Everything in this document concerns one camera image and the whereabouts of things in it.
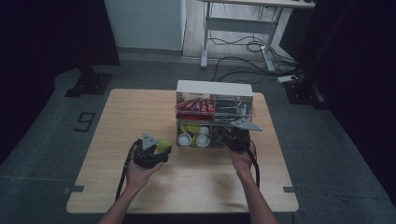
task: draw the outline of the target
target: forearm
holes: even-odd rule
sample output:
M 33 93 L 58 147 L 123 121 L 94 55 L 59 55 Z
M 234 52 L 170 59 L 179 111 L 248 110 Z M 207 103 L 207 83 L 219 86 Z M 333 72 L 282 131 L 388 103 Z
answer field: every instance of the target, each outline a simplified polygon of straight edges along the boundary
M 102 219 L 99 221 L 100 224 L 113 224 L 121 223 L 125 217 L 125 213 L 128 210 L 129 205 L 136 196 L 138 189 L 126 190 L 121 196 L 114 202 L 110 209 L 105 213 Z
M 250 213 L 251 223 L 278 223 L 274 213 L 271 211 L 259 188 L 257 188 L 251 172 L 245 171 L 239 173 L 238 176 L 247 198 L 247 207 Z

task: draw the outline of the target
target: white wall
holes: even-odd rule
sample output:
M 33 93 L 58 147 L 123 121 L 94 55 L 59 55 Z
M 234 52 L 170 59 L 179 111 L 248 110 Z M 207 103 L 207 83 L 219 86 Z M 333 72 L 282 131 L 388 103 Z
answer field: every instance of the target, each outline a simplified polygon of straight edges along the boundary
M 186 0 L 105 0 L 117 47 L 182 50 Z

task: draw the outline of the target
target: clear plastic box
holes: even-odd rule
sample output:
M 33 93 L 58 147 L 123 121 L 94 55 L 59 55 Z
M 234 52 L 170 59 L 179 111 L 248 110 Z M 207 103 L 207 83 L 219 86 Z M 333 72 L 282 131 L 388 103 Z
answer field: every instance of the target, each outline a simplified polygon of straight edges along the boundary
M 252 121 L 252 102 L 253 92 L 248 84 L 180 80 L 175 106 L 177 144 L 222 147 L 216 139 L 216 129 L 238 119 Z M 209 142 L 200 134 L 206 135 Z

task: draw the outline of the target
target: dark curtain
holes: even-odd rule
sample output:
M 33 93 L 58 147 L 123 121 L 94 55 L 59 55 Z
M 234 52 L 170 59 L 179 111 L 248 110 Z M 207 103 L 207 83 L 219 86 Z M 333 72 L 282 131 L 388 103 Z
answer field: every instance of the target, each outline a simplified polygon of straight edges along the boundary
M 296 60 L 299 58 L 300 50 L 314 10 L 314 8 L 294 8 L 280 39 L 279 46 Z
M 299 55 L 305 78 L 318 83 L 330 110 L 394 204 L 395 15 L 396 4 L 390 0 L 320 0 Z
M 25 135 L 60 73 L 120 65 L 104 1 L 0 0 L 1 160 Z

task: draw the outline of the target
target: white object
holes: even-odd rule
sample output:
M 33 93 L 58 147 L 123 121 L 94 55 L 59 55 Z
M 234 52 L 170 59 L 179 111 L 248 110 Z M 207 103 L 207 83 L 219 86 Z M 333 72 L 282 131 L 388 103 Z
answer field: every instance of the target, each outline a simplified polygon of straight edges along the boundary
M 294 81 L 297 80 L 297 76 L 293 75 L 293 76 L 286 76 L 286 77 L 279 77 L 277 79 L 278 83 L 284 83 L 284 82 L 289 82 L 289 81 Z
M 183 146 L 187 147 L 191 145 L 191 136 L 187 133 L 183 133 L 178 137 L 178 143 Z
M 249 84 L 179 80 L 177 92 L 253 97 Z
M 207 147 L 210 143 L 210 139 L 206 135 L 201 133 L 200 135 L 198 135 L 196 143 L 198 147 Z
M 209 135 L 209 128 L 206 126 L 201 126 L 199 133 L 202 133 L 204 135 Z
M 105 0 L 119 48 L 182 50 L 186 0 Z

